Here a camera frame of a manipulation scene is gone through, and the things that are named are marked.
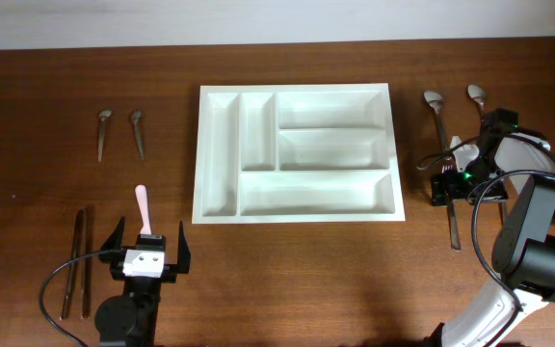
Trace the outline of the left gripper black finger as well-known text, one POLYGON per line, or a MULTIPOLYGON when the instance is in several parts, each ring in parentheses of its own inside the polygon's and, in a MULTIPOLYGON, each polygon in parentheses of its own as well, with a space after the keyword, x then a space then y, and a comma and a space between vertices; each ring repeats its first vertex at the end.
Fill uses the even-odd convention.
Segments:
POLYGON ((102 263, 112 263, 120 259, 121 255, 124 253, 122 248, 122 236, 125 228, 125 218, 121 217, 114 231, 110 236, 104 241, 100 247, 100 255, 98 259, 102 263))
POLYGON ((177 260, 176 268, 178 274, 188 274, 191 268, 192 255, 187 243, 184 224, 179 223, 178 240, 177 240, 177 260))

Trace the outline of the metal fork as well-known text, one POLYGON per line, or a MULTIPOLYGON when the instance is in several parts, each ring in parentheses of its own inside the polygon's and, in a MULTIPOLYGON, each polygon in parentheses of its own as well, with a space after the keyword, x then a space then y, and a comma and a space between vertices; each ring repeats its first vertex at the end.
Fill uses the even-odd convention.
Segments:
POLYGON ((507 203, 504 200, 499 202, 499 213, 501 224, 504 225, 508 215, 507 203))
POLYGON ((455 252, 459 252, 462 249, 461 240, 459 236, 459 229, 457 223, 457 215, 455 210, 455 205, 453 203, 452 197, 449 194, 448 184, 444 184, 445 190, 445 200, 446 200, 446 209, 447 209, 447 216, 450 228, 450 243, 451 248, 455 252))

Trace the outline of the large metal spoon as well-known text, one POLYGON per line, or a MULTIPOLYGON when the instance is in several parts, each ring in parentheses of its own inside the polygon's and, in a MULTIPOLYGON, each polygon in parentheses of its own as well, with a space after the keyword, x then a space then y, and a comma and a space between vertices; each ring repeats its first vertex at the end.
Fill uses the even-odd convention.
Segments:
POLYGON ((444 104, 444 99, 440 93, 434 91, 425 91, 423 93, 424 100, 426 103, 431 107, 435 114, 435 122, 436 122, 436 129, 440 141, 440 145, 443 151, 446 151, 450 148, 449 142, 447 141, 447 136, 445 132, 445 128, 440 116, 440 111, 444 104))
POLYGON ((468 97, 476 104, 480 120, 485 116, 486 92, 478 85, 470 84, 466 88, 468 97))

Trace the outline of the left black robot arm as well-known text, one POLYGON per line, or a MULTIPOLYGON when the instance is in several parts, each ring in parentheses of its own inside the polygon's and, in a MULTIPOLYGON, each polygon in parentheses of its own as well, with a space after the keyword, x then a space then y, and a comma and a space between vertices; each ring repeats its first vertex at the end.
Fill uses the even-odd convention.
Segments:
POLYGON ((123 282, 123 290, 98 307, 94 324, 101 346, 152 346, 161 287, 164 283, 175 283, 178 275, 190 271, 191 252, 184 226, 178 228, 174 264, 166 261, 165 236, 140 234, 133 246, 124 246, 124 228, 125 219, 121 218, 102 244, 98 257, 109 265, 112 279, 123 282))

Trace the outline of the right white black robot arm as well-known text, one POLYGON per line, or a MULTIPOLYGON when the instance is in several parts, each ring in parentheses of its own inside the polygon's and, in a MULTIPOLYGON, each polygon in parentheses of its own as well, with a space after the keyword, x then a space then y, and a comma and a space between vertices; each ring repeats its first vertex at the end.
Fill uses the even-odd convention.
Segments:
POLYGON ((505 180, 511 180, 517 199, 491 259, 476 253, 489 280, 465 311, 439 324, 424 343, 497 346, 529 314, 555 302, 555 154, 542 133, 519 126, 516 112, 498 108, 484 114, 478 136, 453 138, 450 147, 418 167, 427 170, 446 158, 455 166, 432 176, 432 204, 472 205, 475 249, 482 203, 506 201, 505 180))

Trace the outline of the right dark metal knife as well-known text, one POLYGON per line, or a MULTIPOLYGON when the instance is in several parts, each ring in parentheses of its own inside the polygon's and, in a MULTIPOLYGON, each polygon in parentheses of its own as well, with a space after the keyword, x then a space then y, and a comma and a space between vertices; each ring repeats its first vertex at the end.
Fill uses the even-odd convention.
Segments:
MULTIPOLYGON (((93 251, 93 206, 88 205, 84 212, 83 254, 89 254, 93 251)), ((81 319, 86 320, 91 315, 92 296, 92 260, 89 257, 83 261, 81 285, 81 319)))

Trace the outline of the dark metal knife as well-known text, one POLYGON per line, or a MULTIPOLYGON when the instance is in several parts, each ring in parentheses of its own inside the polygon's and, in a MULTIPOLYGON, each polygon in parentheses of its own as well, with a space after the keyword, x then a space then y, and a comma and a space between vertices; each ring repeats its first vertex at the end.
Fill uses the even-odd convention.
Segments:
MULTIPOLYGON (((83 254, 89 254, 93 251, 93 206, 88 205, 84 212, 83 254)), ((92 260, 89 257, 83 261, 81 285, 81 319, 86 320, 91 315, 92 296, 92 260)))
MULTIPOLYGON (((75 220, 74 220, 74 230, 73 230, 71 252, 70 252, 71 260, 73 260, 74 258, 80 255, 84 230, 85 230, 85 211, 83 209, 80 209, 77 211, 75 220)), ((78 264, 76 262, 72 262, 67 267, 66 290, 65 290, 65 295, 62 302, 62 310, 60 314, 61 320, 67 320, 70 314, 70 306, 71 306, 71 301, 72 301, 75 283, 76 283, 77 266, 78 264)))

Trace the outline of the left dark metal knife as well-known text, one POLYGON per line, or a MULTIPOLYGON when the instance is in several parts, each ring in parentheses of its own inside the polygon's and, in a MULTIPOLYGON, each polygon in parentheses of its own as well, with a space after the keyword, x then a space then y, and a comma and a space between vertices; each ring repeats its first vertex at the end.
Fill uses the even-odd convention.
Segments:
MULTIPOLYGON (((73 230, 71 252, 70 252, 71 260, 73 260, 74 258, 80 255, 84 230, 85 230, 85 211, 83 209, 80 209, 77 211, 75 220, 74 220, 74 230, 73 230)), ((67 267, 66 290, 65 290, 65 295, 62 302, 62 310, 60 314, 61 320, 67 320, 70 314, 70 306, 71 306, 71 301, 72 301, 75 283, 76 283, 77 266, 78 264, 76 262, 72 262, 67 267)))

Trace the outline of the white plastic cutlery tray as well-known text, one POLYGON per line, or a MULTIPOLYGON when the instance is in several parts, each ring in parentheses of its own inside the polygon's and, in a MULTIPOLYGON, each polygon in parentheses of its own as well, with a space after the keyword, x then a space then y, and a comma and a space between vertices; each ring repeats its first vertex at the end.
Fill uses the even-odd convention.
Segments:
POLYGON ((202 86, 195 224, 403 222, 389 86, 202 86))

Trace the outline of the left small metal teaspoon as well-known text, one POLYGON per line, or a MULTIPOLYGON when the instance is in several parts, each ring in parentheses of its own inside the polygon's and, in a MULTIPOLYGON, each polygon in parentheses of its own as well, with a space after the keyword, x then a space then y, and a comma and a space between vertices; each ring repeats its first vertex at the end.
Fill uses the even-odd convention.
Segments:
POLYGON ((112 114, 113 112, 109 109, 102 110, 98 114, 99 128, 98 128, 97 160, 99 162, 103 160, 106 124, 107 124, 108 118, 110 118, 112 114))

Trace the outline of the small metal teaspoon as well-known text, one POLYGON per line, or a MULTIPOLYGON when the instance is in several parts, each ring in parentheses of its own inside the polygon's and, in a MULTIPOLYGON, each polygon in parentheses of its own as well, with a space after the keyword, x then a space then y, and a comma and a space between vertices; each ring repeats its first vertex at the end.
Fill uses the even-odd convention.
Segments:
POLYGON ((110 118, 112 114, 113 112, 109 109, 102 110, 98 114, 99 128, 98 128, 97 160, 99 162, 103 160, 106 124, 107 124, 108 118, 110 118))
POLYGON ((135 137, 135 141, 137 144, 137 148, 139 151, 139 155, 140 158, 142 160, 145 159, 145 149, 144 149, 144 143, 143 143, 143 137, 142 137, 142 131, 141 131, 141 127, 140 127, 140 120, 142 117, 143 113, 141 110, 135 110, 132 112, 131 114, 131 122, 133 125, 133 130, 134 130, 134 137, 135 137))

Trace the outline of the right small metal teaspoon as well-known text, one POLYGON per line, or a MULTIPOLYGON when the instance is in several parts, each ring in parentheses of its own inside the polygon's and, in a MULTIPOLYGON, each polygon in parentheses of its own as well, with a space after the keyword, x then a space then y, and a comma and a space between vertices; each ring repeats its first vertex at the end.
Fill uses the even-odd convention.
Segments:
POLYGON ((131 114, 131 122, 133 125, 133 130, 134 130, 134 137, 135 137, 135 141, 137 144, 137 148, 139 151, 139 155, 140 158, 142 160, 145 159, 145 149, 144 149, 144 143, 143 143, 143 137, 142 137, 142 131, 141 131, 141 127, 140 127, 140 120, 142 117, 143 113, 141 110, 135 110, 132 112, 131 114))

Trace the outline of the pink handled utensil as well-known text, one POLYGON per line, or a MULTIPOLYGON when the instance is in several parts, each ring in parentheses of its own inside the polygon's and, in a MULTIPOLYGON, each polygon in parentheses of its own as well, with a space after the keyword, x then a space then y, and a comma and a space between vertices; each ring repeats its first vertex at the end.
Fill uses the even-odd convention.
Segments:
POLYGON ((137 185, 135 187, 135 195, 143 223, 140 233, 141 235, 151 235, 152 230, 149 218, 148 195, 146 187, 144 185, 137 185))

